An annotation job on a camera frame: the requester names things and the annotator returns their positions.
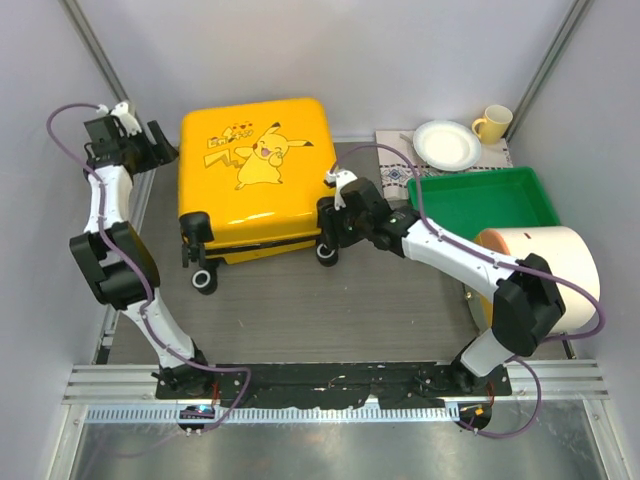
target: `embroidered placemat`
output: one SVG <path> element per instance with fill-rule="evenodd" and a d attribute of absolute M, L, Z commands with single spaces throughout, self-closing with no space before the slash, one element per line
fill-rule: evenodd
<path fill-rule="evenodd" d="M 376 141 L 389 145 L 404 153 L 418 167 L 422 175 L 439 176 L 455 175 L 465 172 L 484 172 L 502 168 L 512 168 L 507 142 L 503 138 L 495 145 L 482 145 L 482 156 L 478 163 L 463 172 L 443 172 L 427 165 L 413 149 L 412 130 L 379 130 Z M 380 176 L 382 177 L 382 193 L 387 200 L 407 200 L 407 182 L 411 178 L 411 170 L 392 152 L 378 150 Z"/>

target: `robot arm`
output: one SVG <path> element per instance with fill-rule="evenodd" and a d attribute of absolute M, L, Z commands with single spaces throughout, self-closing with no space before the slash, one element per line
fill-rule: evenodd
<path fill-rule="evenodd" d="M 514 272 L 498 263 L 520 264 L 550 273 L 547 262 L 531 254 L 524 260 L 487 250 L 446 231 L 431 221 L 427 228 L 418 212 L 406 206 L 393 210 L 375 185 L 341 170 L 325 179 L 335 184 L 334 198 L 318 202 L 322 242 L 329 250 L 367 239 L 378 249 L 426 263 L 464 282 L 493 300 L 491 328 L 456 357 L 454 382 L 470 390 L 494 368 L 514 355 L 530 356 L 565 312 L 557 286 Z M 487 263 L 444 240 L 494 259 Z"/>
<path fill-rule="evenodd" d="M 114 258 L 99 233 L 100 203 L 104 202 L 104 228 L 115 245 L 141 269 L 153 289 L 153 300 L 146 307 L 149 322 L 156 336 L 184 358 L 206 365 L 203 354 L 184 333 L 160 296 L 160 275 L 151 254 L 129 223 L 129 196 L 133 177 L 173 161 L 178 152 L 167 142 L 157 123 L 149 129 L 156 140 L 152 144 L 133 114 L 128 102 L 122 102 L 110 112 L 104 106 L 103 116 L 85 123 L 91 137 L 87 163 L 102 179 L 88 177 L 91 186 L 91 212 L 82 235 L 69 242 L 71 253 L 94 296 L 130 318 L 149 340 L 159 358 L 157 375 L 161 385 L 183 394 L 197 394 L 207 387 L 209 375 L 195 370 L 170 355 L 153 341 L 141 316 L 142 305 L 148 302 L 142 282 L 120 258 Z"/>

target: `small wheel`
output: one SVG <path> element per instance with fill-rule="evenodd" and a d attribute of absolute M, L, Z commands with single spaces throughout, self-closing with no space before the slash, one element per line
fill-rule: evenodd
<path fill-rule="evenodd" d="M 329 250 L 324 243 L 316 247 L 316 258 L 323 267 L 333 267 L 338 263 L 338 250 Z"/>
<path fill-rule="evenodd" d="M 203 295 L 211 295 L 218 288 L 215 270 L 198 270 L 191 277 L 191 285 Z"/>

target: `white wall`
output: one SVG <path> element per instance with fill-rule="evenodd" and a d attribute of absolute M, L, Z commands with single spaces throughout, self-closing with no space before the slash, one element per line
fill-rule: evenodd
<path fill-rule="evenodd" d="M 514 162 L 535 168 L 560 219 L 595 258 L 609 324 L 576 347 L 598 359 L 633 461 L 640 452 L 638 25 L 637 0 L 594 2 L 511 143 Z"/>
<path fill-rule="evenodd" d="M 45 120 L 64 103 L 114 99 L 58 2 L 0 2 L 0 45 L 0 476 L 40 480 L 71 365 L 91 361 L 101 325 L 67 246 L 88 188 Z M 54 128 L 82 152 L 89 118 L 63 114 Z"/>
<path fill-rule="evenodd" d="M 178 140 L 217 105 L 311 95 L 334 136 L 515 108 L 572 0 L 82 0 L 137 105 Z"/>

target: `gray mat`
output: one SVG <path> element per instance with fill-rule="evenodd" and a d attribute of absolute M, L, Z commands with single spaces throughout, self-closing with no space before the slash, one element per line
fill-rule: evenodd
<path fill-rule="evenodd" d="M 374 151 L 346 165 L 380 187 Z M 181 267 L 176 189 L 177 162 L 156 172 L 141 236 L 166 304 L 209 362 L 450 360 L 477 334 L 459 282 L 367 242 L 342 250 L 332 268 L 319 265 L 312 249 L 222 265 L 218 291 L 202 296 L 190 284 L 195 267 Z M 537 357 L 563 352 L 545 345 Z M 124 317 L 109 363 L 157 363 Z"/>

